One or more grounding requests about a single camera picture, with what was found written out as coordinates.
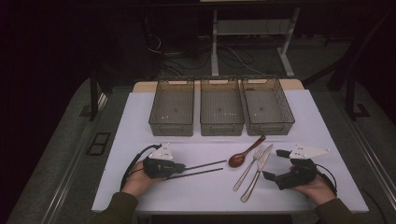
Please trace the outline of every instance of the metal fork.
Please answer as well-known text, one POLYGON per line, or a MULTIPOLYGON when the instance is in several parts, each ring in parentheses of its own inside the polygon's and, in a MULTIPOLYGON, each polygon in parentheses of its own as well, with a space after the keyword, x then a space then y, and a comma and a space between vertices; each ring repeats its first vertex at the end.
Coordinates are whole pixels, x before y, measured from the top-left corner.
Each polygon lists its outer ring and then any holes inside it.
POLYGON ((239 187, 241 187, 241 184, 242 182, 244 182, 244 179, 247 176, 251 166, 253 165, 253 162, 257 161, 262 156, 262 153, 264 153, 264 151, 265 151, 265 147, 262 144, 260 144, 257 150, 253 154, 253 161, 250 163, 250 165, 247 167, 246 171, 241 175, 241 177, 239 177, 238 182, 236 182, 235 186, 233 186, 233 191, 237 191, 239 187))

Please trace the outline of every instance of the sleeve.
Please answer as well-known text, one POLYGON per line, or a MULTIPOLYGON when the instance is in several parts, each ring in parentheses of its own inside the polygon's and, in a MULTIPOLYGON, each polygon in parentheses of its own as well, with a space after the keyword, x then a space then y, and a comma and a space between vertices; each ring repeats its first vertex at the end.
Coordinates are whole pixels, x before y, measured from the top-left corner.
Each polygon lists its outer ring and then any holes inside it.
POLYGON ((353 215, 340 199, 333 199, 315 209, 321 223, 325 224, 365 224, 353 215))
POLYGON ((136 207, 136 197, 128 193, 115 193, 108 208, 94 217, 91 224, 129 224, 136 207))

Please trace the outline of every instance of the utensil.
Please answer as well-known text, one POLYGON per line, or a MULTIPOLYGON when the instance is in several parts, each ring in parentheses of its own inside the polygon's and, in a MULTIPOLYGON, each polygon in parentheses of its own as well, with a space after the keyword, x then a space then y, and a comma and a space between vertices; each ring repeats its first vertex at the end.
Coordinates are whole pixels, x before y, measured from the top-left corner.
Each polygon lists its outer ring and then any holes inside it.
POLYGON ((235 186, 233 186, 233 191, 237 191, 239 189, 239 187, 241 187, 241 184, 242 184, 242 182, 244 182, 244 179, 247 176, 248 171, 250 170, 251 166, 253 165, 253 162, 257 161, 262 156, 264 151, 265 151, 265 147, 263 145, 259 145, 257 150, 253 154, 253 161, 250 163, 250 165, 247 167, 245 172, 238 179, 238 181, 236 182, 235 186))
POLYGON ((261 136, 255 143, 253 143, 253 145, 251 145, 246 151, 241 152, 241 153, 237 153, 233 156, 231 156, 231 158, 228 160, 228 164, 233 167, 239 167, 241 166, 244 161, 245 161, 245 157, 246 155, 249 153, 249 151, 253 148, 255 148, 256 146, 258 146, 259 144, 261 144, 264 140, 265 140, 265 136, 261 136))
POLYGON ((262 154, 260 159, 257 161, 257 172, 254 175, 253 180, 251 181, 250 186, 248 187, 247 191, 241 197, 241 201, 243 203, 248 201, 248 198, 250 197, 250 194, 253 191, 253 188, 256 185, 257 180, 259 179, 260 173, 262 172, 262 169, 264 169, 264 165, 267 162, 268 157, 270 156, 272 148, 273 148, 273 144, 271 144, 267 149, 265 149, 265 152, 262 154))

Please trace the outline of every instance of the dark background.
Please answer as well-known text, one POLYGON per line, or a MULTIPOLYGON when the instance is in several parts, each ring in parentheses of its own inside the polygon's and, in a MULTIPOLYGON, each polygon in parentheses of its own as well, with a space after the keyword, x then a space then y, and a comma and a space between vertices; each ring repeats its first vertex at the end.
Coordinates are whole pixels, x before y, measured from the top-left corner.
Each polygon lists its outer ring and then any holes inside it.
MULTIPOLYGON (((364 35, 386 3, 375 1, 375 7, 368 7, 377 13, 368 13, 361 6, 305 7, 295 36, 364 35)), ((70 0, 8 0, 0 8, 0 223, 5 223, 71 97, 92 68, 97 71, 104 91, 139 79, 149 80, 155 69, 145 50, 148 36, 142 31, 148 27, 140 22, 140 13, 81 11, 70 0)), ((389 14, 353 73, 358 74, 396 123, 396 75, 391 70, 396 62, 396 36, 390 32, 396 22, 395 14, 394 11, 389 14)), ((211 35, 210 16, 207 11, 156 11, 152 21, 155 26, 150 28, 170 43, 180 42, 181 38, 187 43, 186 50, 193 52, 188 48, 195 43, 197 35, 211 35), (176 35, 183 27, 190 29, 184 35, 176 35)))

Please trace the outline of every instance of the gray floor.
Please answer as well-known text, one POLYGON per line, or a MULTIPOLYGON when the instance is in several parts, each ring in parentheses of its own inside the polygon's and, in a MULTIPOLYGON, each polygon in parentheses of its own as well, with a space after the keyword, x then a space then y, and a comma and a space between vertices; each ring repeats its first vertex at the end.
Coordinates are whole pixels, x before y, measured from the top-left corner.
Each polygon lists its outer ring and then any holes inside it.
MULTIPOLYGON (((252 69, 286 78, 276 54, 276 46, 281 43, 279 39, 246 38, 240 40, 238 46, 232 45, 233 42, 227 39, 219 42, 222 46, 233 49, 242 59, 246 60, 246 64, 252 69), (254 63, 250 63, 252 58, 248 55, 254 58, 254 63)), ((292 40, 288 56, 296 78, 304 80, 315 74, 338 60, 348 47, 348 43, 345 42, 331 43, 327 47, 323 44, 324 39, 321 37, 292 40)), ((220 54, 224 56, 224 61, 219 60, 221 75, 255 74, 241 63, 230 60, 229 58, 233 57, 233 54, 228 49, 221 48, 220 54)), ((172 59, 173 62, 168 61, 166 64, 173 68, 162 70, 159 74, 160 76, 175 76, 178 73, 196 76, 210 75, 210 61, 205 63, 208 56, 209 52, 204 52, 198 58, 172 59), (187 69, 201 66, 203 68, 187 69)), ((354 129, 352 129, 353 126, 358 126, 361 129, 365 140, 388 171, 389 177, 396 180, 395 126, 362 86, 357 88, 356 101, 364 104, 371 117, 359 118, 356 122, 351 122, 344 112, 344 90, 328 91, 326 84, 329 78, 330 76, 323 77, 305 88, 311 91, 332 138, 357 185, 375 198, 388 223, 396 223, 395 208, 389 202, 383 186, 364 157, 361 140, 356 137, 354 129)), ((130 91, 131 88, 116 88, 112 94, 107 95, 106 103, 101 107, 99 116, 94 121, 89 121, 89 118, 80 116, 84 107, 90 103, 89 81, 82 83, 67 107, 63 119, 52 136, 41 162, 36 167, 8 223, 39 223, 43 220, 43 223, 88 223, 92 219, 94 212, 91 211, 91 207, 95 191, 99 185, 111 143, 120 122, 123 106, 130 91), (95 133, 110 133, 110 142, 106 146, 104 155, 87 156, 85 151, 92 142, 95 133)), ((362 195, 370 211, 366 214, 359 214, 359 216, 369 223, 383 223, 375 203, 364 192, 362 195)), ((317 220, 315 214, 293 215, 292 218, 293 223, 296 224, 315 223, 317 220)))

